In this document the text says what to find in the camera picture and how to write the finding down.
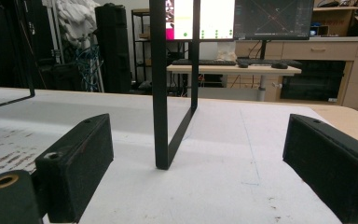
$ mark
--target black metal frame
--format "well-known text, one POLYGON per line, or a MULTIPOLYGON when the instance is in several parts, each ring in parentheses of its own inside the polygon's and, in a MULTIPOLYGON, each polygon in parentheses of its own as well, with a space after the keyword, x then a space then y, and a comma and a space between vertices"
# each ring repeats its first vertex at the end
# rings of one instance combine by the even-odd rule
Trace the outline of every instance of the black metal frame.
POLYGON ((26 34, 25 29, 28 30, 28 23, 26 22, 24 16, 25 12, 23 10, 23 7, 21 7, 19 0, 5 0, 1 1, 1 3, 6 9, 5 13, 7 17, 7 25, 10 31, 10 37, 13 42, 16 64, 18 65, 21 76, 26 78, 26 82, 30 91, 29 96, 21 97, 19 99, 0 104, 0 106, 3 106, 33 98, 35 96, 35 93, 34 83, 32 81, 30 73, 30 67, 32 62, 30 60, 31 57, 29 56, 31 54, 30 51, 32 49, 31 46, 29 46, 29 50, 27 50, 26 48, 26 46, 28 45, 27 43, 29 43, 29 41, 26 40, 28 38, 28 35, 26 34))
POLYGON ((153 119, 155 135, 156 166, 168 170, 186 133, 188 124, 198 106, 198 73, 200 58, 200 0, 194 0, 193 39, 191 41, 191 106, 168 143, 168 105, 167 105, 167 59, 165 37, 165 0, 149 0, 153 78, 153 119))

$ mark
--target desk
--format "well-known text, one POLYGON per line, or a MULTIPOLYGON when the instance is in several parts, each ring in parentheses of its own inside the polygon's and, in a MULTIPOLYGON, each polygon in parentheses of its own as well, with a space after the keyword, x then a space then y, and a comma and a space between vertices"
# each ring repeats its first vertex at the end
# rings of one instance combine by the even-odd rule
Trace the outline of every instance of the desk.
MULTIPOLYGON (((294 76, 301 73, 301 69, 289 66, 287 69, 276 69, 269 66, 253 66, 239 68, 236 66, 208 66, 200 65, 201 74, 222 74, 222 75, 261 75, 260 87, 257 100, 264 101, 266 93, 266 76, 294 76)), ((167 71, 179 74, 191 74, 191 65, 169 65, 167 71)))
MULTIPOLYGON (((0 89, 0 100, 26 93, 0 89)), ((189 104, 168 98, 170 138, 189 104)), ((102 113, 110 114, 115 160, 80 223, 339 223, 282 161, 282 150, 290 113, 358 136, 358 112, 340 106, 199 99, 170 170, 161 171, 151 96, 36 91, 0 107, 0 173, 33 171, 38 154, 102 113)))

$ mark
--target black monitor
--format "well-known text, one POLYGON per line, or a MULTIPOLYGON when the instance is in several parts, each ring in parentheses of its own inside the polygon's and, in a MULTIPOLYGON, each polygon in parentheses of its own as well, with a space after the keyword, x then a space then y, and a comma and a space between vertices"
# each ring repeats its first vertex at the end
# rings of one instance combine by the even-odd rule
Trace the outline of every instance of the black monitor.
POLYGON ((237 40, 307 40, 313 0, 235 0, 237 40))
MULTIPOLYGON (((165 0, 166 39, 193 38, 193 0, 165 0)), ((200 41, 233 41, 235 0, 201 0, 200 41)))

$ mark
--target white wall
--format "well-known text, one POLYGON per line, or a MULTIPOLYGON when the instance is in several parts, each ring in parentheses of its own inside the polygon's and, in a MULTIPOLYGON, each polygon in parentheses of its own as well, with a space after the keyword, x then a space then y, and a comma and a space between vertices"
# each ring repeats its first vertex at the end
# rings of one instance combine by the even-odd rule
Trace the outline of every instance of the white wall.
MULTIPOLYGON (((113 3, 115 5, 123 5, 126 8, 127 13, 127 24, 128 24, 128 38, 129 38, 129 47, 130 47, 130 63, 131 71, 134 74, 134 64, 133 64, 133 47, 132 47, 132 24, 131 24, 131 11, 135 8, 149 8, 149 0, 94 0, 96 3, 104 5, 106 3, 113 3)), ((135 34, 137 35, 140 30, 140 26, 135 27, 135 34)), ((137 49, 137 55, 140 55, 141 51, 137 49)), ((217 44, 216 43, 202 43, 200 45, 200 58, 201 59, 214 59, 217 54, 217 44)), ((143 72, 139 69, 138 74, 140 77, 143 77, 143 72)))

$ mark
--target white tabletop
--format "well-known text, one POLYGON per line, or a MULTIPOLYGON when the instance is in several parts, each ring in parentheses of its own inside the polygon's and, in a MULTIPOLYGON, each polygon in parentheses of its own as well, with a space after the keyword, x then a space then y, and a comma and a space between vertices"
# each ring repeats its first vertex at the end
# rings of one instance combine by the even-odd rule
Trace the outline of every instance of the white tabletop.
MULTIPOLYGON (((26 95, 0 90, 0 100, 26 95)), ((190 100, 169 98, 169 137, 190 100)), ((115 159, 80 223, 339 223, 282 161, 305 106, 199 99, 170 170, 155 167, 152 97, 37 91, 0 107, 0 173, 32 161, 83 119, 109 113, 115 159)))
MULTIPOLYGON (((202 74, 224 74, 224 75, 263 75, 263 76, 293 76, 301 73, 301 69, 289 66, 287 69, 271 68, 270 66, 249 65, 247 68, 235 66, 209 66, 200 65, 202 74)), ((167 71, 174 73, 191 73, 191 65, 169 65, 167 71)))

